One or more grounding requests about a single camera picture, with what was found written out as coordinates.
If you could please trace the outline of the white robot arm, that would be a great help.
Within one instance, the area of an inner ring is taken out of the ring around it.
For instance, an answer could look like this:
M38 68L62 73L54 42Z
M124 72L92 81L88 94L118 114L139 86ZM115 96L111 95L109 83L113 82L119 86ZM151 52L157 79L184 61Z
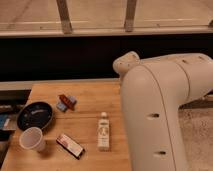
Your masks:
M113 62L132 171L188 171L178 109L213 90L213 59L202 53Z

